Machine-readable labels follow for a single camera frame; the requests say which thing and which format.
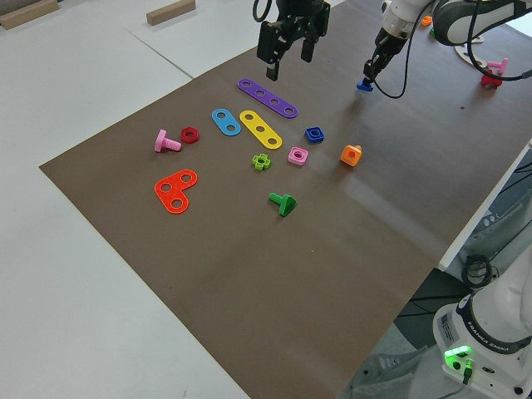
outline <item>brown table surface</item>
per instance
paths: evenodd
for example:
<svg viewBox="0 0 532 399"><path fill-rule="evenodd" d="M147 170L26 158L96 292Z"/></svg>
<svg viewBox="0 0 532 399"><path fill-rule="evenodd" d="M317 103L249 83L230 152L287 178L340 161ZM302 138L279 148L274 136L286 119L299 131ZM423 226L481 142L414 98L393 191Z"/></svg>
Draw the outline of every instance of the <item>brown table surface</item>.
<svg viewBox="0 0 532 399"><path fill-rule="evenodd" d="M265 76L254 50L93 136L42 170L253 398L334 398L530 138L530 83L480 88L480 74L420 29L399 101L354 90L381 25L375 2L332 10L314 60L301 43ZM508 27L479 57L529 64L530 41ZM401 86L404 54L381 74ZM236 87L254 79L295 104L286 120ZM221 134L210 114L257 111L282 137L267 150L243 127ZM159 129L200 140L153 151ZM307 127L325 141L308 145ZM356 168L339 161L361 145ZM308 162L288 163L292 146ZM251 165L266 153L269 170ZM183 214L155 182L192 169ZM268 193L298 200L286 218Z"/></svg>

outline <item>red nut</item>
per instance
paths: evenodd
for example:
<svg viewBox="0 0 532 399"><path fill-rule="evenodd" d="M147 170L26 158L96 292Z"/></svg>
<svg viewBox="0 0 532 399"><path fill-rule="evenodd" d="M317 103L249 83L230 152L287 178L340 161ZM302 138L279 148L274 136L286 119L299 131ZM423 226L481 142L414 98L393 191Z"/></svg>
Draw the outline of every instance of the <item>red nut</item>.
<svg viewBox="0 0 532 399"><path fill-rule="evenodd" d="M181 141L187 144L195 143L200 139L200 133L195 127L185 127L181 131Z"/></svg>

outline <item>pink toy piece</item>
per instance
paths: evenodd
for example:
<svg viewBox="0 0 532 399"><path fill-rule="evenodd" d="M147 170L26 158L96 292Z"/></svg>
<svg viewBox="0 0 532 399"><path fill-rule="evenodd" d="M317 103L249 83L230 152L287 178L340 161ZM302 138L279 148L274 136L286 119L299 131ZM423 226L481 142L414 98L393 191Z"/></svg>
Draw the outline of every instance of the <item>pink toy piece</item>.
<svg viewBox="0 0 532 399"><path fill-rule="evenodd" d="M179 151L181 149L181 143L167 139L166 131L161 129L157 139L155 140L155 152L161 152L164 148Z"/></svg>
<svg viewBox="0 0 532 399"><path fill-rule="evenodd" d="M305 165L307 162L308 151L299 147L292 147L290 154L288 154L288 161L296 165Z"/></svg>
<svg viewBox="0 0 532 399"><path fill-rule="evenodd" d="M489 61L488 67L489 68L497 68L499 71L497 72L499 75L504 75L506 66L508 65L508 58L503 58L502 62L495 62L495 61Z"/></svg>

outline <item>green indicator light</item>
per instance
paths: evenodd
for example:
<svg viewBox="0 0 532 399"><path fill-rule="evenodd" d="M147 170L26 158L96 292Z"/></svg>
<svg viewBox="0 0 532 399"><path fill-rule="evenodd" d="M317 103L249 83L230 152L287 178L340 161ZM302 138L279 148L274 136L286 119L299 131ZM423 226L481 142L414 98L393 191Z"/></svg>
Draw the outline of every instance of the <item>green indicator light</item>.
<svg viewBox="0 0 532 399"><path fill-rule="evenodd" d="M445 351L443 352L443 354L446 356L446 357L451 357L451 356L455 356L455 355L458 355L459 353L468 353L470 352L471 348L468 347L467 345L464 345L462 347L456 347L454 349L449 349L448 351Z"/></svg>

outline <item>green bolt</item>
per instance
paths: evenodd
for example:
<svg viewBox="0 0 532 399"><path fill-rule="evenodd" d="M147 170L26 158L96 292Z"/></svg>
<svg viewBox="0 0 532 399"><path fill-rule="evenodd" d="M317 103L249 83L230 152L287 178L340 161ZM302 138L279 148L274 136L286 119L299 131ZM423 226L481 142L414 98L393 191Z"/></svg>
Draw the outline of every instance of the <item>green bolt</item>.
<svg viewBox="0 0 532 399"><path fill-rule="evenodd" d="M292 212L292 209L298 203L292 195L288 194L281 196L279 194L269 193L269 199L279 205L279 214L283 217Z"/></svg>

